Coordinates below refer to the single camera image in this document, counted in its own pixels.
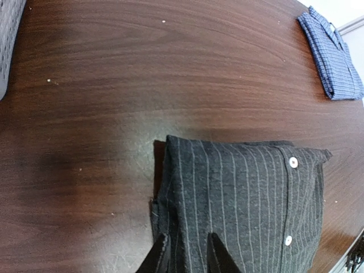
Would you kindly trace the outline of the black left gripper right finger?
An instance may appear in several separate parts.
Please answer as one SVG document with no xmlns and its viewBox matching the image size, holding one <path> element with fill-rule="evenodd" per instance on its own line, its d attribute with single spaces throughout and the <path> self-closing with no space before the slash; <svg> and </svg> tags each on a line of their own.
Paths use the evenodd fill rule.
<svg viewBox="0 0 364 273">
<path fill-rule="evenodd" d="M 241 273 L 225 245 L 216 233 L 209 233 L 207 238 L 207 272 Z"/>
</svg>

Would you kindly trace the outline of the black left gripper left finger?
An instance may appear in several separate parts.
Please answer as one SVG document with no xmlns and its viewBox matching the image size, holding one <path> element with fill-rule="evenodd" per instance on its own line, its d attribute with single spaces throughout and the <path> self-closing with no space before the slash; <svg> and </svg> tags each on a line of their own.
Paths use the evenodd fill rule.
<svg viewBox="0 0 364 273">
<path fill-rule="evenodd" d="M 166 273 L 171 259 L 171 239 L 161 233 L 136 273 Z"/>
</svg>

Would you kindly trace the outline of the black pinstriped long sleeve shirt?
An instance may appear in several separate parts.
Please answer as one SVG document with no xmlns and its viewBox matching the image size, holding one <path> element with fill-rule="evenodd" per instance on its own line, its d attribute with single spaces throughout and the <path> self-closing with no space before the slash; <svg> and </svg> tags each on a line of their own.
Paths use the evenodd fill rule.
<svg viewBox="0 0 364 273">
<path fill-rule="evenodd" d="M 152 202 L 171 237 L 169 272 L 206 272 L 216 233 L 242 272 L 307 272 L 322 231 L 328 150 L 288 141 L 219 143 L 169 135 Z"/>
</svg>

